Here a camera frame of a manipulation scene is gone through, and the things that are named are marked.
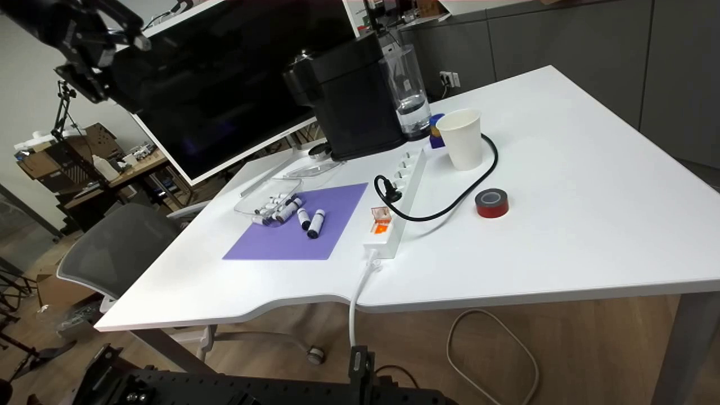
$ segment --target black monitor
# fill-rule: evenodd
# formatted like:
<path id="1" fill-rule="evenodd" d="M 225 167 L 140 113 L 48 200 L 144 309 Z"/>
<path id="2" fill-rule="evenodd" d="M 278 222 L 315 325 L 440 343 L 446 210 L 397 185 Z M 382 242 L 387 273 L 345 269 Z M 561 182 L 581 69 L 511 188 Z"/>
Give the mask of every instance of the black monitor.
<path id="1" fill-rule="evenodd" d="M 112 100 L 192 185 L 312 122 L 282 73 L 354 41 L 341 0 L 199 2 L 116 53 Z"/>

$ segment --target wooden floor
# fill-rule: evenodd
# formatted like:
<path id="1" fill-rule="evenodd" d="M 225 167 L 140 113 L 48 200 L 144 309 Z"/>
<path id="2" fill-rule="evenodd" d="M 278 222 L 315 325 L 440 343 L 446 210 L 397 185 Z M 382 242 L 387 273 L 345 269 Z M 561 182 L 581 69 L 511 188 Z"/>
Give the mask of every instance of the wooden floor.
<path id="1" fill-rule="evenodd" d="M 667 329 L 676 298 L 579 301 L 492 309 L 519 340 L 536 354 L 541 383 L 532 402 L 541 405 L 643 405 L 649 402 L 655 377 L 661 366 Z M 359 316 L 357 340 L 376 352 L 378 365 L 408 366 L 420 388 L 440 390 L 460 405 L 484 405 L 446 362 L 446 336 L 460 311 Z M 58 309 L 42 316 L 35 301 L 25 301 L 23 321 L 7 329 L 33 346 L 61 344 L 55 325 Z M 329 352 L 329 362 L 315 366 L 305 355 L 282 340 L 219 343 L 210 355 L 215 372 L 232 376 L 268 376 L 293 380 L 346 380 L 346 305 L 294 305 L 257 317 L 242 329 L 288 330 Z M 176 368 L 127 332 L 95 336 L 77 344 L 53 362 L 13 383 L 16 402 L 35 393 L 44 402 L 67 402 L 85 366 L 103 344 L 123 346 L 123 357 L 144 366 Z M 502 402 L 519 402 L 532 380 L 523 354 L 487 320 L 467 317 L 454 340 L 458 365 L 492 392 Z M 0 377 L 10 376 L 19 362 L 16 349 L 0 352 Z M 720 344 L 693 392 L 697 405 L 720 402 Z"/>

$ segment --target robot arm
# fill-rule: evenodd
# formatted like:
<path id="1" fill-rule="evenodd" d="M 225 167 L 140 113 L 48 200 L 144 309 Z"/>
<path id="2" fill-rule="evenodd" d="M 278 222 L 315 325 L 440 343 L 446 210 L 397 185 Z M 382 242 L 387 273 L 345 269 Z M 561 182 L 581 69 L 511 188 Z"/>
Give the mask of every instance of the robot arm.
<path id="1" fill-rule="evenodd" d="M 116 46 L 148 49 L 141 19 L 116 0 L 3 0 L 19 28 L 67 59 L 55 73 L 90 101 L 107 100 L 106 68 Z M 116 21 L 122 32 L 109 33 L 98 12 Z"/>

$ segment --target white cable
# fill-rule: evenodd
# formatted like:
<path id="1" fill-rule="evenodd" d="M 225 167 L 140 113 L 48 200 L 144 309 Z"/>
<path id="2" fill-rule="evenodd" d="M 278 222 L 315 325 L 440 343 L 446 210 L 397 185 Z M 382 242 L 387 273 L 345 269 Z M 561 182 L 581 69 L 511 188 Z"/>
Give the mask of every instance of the white cable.
<path id="1" fill-rule="evenodd" d="M 500 400 L 498 400 L 495 395 L 491 395 L 484 388 L 480 388 L 480 385 L 476 385 L 467 374 L 463 374 L 463 372 L 454 365 L 454 361 L 451 361 L 454 330 L 457 330 L 458 321 L 465 320 L 465 317 L 469 317 L 469 316 L 485 316 L 485 317 L 491 317 L 502 330 L 507 330 L 507 336 L 511 336 L 511 337 L 518 343 L 518 346 L 519 346 L 519 349 L 527 354 L 527 357 L 530 361 L 532 372 L 536 372 L 536 377 L 532 377 L 532 385 L 530 385 L 528 393 L 527 393 L 523 400 L 521 400 L 521 405 L 528 405 L 528 402 L 532 400 L 537 388 L 540 388 L 540 365 L 537 365 L 536 355 L 530 354 L 530 349 L 527 349 L 523 343 L 521 343 L 507 325 L 502 325 L 502 320 L 498 320 L 498 317 L 495 317 L 492 312 L 487 312 L 487 311 L 465 311 L 465 312 L 460 312 L 460 316 L 451 321 L 451 327 L 450 327 L 450 330 L 447 330 L 447 343 L 446 343 L 446 357 L 447 357 L 450 366 L 451 366 L 454 374 L 460 376 L 475 392 L 480 392 L 480 393 L 481 393 L 484 398 L 487 398 L 492 405 L 500 405 Z"/>
<path id="2" fill-rule="evenodd" d="M 357 291 L 355 291 L 355 294 L 354 294 L 354 299 L 351 299 L 351 304 L 348 304 L 348 309 L 346 309 L 346 336 L 348 336 L 351 349 L 357 344 L 357 336 L 355 336 L 357 299 L 359 299 L 359 294 L 361 294 L 365 284 L 368 281 L 368 274 L 372 274 L 373 267 L 376 267 L 376 259 L 378 259 L 378 249 L 368 249 L 368 251 L 366 251 L 366 259 L 365 259 L 365 264 L 361 264 L 361 269 L 359 269 L 359 273 L 361 273 L 359 286 L 357 286 Z"/>

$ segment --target cup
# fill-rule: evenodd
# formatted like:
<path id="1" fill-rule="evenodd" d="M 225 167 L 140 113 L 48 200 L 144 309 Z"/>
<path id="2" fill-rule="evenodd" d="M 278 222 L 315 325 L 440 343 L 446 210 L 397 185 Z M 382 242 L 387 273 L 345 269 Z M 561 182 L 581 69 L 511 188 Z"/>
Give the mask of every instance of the cup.
<path id="1" fill-rule="evenodd" d="M 476 110 L 450 110 L 437 122 L 437 129 L 440 130 L 454 169 L 469 172 L 481 163 L 485 147 L 480 132 Z"/>
<path id="2" fill-rule="evenodd" d="M 420 140 L 429 134 L 429 103 L 414 48 L 392 43 L 382 48 L 382 53 L 387 64 L 392 100 L 404 138 Z"/>

